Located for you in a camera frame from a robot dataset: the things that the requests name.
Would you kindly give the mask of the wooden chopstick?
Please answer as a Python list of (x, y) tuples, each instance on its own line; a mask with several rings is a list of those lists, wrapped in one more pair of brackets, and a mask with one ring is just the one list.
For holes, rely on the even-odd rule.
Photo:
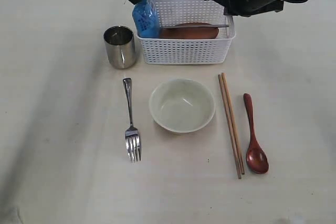
[(228, 130), (229, 130), (229, 135), (230, 135), (230, 141), (233, 149), (233, 156), (234, 156), (234, 161), (236, 165), (236, 171), (237, 171), (237, 177), (241, 179), (241, 170), (240, 170), (240, 165), (239, 165), (239, 159), (238, 159), (238, 154), (236, 150), (236, 144), (235, 144), (235, 138), (234, 138), (234, 132), (233, 132), (233, 126), (232, 126), (232, 121), (231, 121), (231, 116), (229, 112), (229, 107), (228, 107), (228, 102), (227, 102), (227, 96), (226, 96), (226, 91), (224, 87), (224, 81), (222, 78), (222, 75), (218, 75), (218, 81), (220, 85), (220, 90), (222, 94), (222, 99), (223, 99), (223, 105), (224, 105), (224, 110), (227, 118), (227, 125), (228, 125)]
[(236, 122), (235, 122), (234, 110), (233, 110), (233, 106), (232, 106), (232, 102), (231, 102), (231, 98), (230, 98), (230, 93), (229, 93), (229, 89), (228, 89), (226, 75), (224, 73), (221, 73), (221, 78), (223, 80), (226, 99), (227, 99), (227, 103), (228, 103), (231, 125), (232, 125), (232, 128), (233, 128), (234, 142), (235, 142), (237, 156), (238, 156), (239, 168), (240, 168), (241, 174), (245, 174), (242, 151), (241, 151), (241, 146), (240, 146), (239, 137), (238, 137), (238, 129), (237, 129)]

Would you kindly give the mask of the blue snack packet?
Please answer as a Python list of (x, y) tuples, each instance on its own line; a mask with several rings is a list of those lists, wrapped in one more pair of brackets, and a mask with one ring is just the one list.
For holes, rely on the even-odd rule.
[(159, 17), (155, 5), (151, 0), (141, 0), (135, 4), (132, 17), (139, 37), (159, 38)]

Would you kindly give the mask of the brown wooden spoon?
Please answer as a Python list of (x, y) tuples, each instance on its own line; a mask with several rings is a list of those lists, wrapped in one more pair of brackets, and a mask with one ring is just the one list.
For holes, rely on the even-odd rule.
[(243, 99), (250, 129), (250, 142), (246, 152), (246, 163), (250, 170), (256, 174), (265, 174), (269, 170), (269, 164), (265, 152), (256, 139), (252, 99), (248, 93), (244, 93)]

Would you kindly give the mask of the silver metal fork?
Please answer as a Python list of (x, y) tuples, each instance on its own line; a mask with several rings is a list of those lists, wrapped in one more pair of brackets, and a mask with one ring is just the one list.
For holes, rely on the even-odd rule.
[(141, 160), (142, 146), (139, 130), (133, 124), (133, 111), (132, 111), (132, 79), (124, 78), (123, 86), (128, 103), (128, 114), (130, 126), (125, 131), (125, 144), (128, 156), (132, 163)]

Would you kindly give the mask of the shiny steel cup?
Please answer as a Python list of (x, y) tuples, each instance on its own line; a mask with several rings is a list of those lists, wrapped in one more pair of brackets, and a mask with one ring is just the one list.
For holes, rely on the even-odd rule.
[(134, 33), (125, 26), (113, 26), (103, 34), (107, 57), (116, 69), (132, 67), (138, 58), (135, 49)]

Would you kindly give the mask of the floral ceramic bowl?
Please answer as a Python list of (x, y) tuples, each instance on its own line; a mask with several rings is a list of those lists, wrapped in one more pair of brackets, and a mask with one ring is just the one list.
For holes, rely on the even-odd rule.
[(159, 84), (149, 98), (149, 111), (163, 129), (186, 134), (204, 128), (214, 117), (215, 99), (203, 84), (173, 79)]

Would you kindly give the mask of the silver metal knife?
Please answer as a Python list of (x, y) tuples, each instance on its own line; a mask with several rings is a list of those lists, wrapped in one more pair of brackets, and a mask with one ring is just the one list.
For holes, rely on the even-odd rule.
[(220, 25), (212, 25), (212, 24), (201, 24), (201, 25), (176, 25), (176, 26), (161, 26), (161, 29), (182, 29), (182, 28), (228, 28), (230, 25), (220, 24)]

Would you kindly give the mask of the white perforated plastic basket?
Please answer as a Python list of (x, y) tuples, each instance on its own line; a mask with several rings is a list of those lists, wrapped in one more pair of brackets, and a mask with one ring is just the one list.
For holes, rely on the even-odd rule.
[(212, 39), (175, 39), (138, 37), (144, 60), (151, 65), (204, 65), (224, 62), (236, 36), (232, 16), (224, 8), (205, 0), (151, 0), (161, 27), (187, 23), (225, 25)]

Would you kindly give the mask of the dark flat plate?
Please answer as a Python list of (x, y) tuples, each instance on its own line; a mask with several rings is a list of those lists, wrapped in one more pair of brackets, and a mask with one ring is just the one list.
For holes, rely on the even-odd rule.
[(160, 39), (215, 39), (217, 27), (208, 28), (168, 28), (160, 29)]

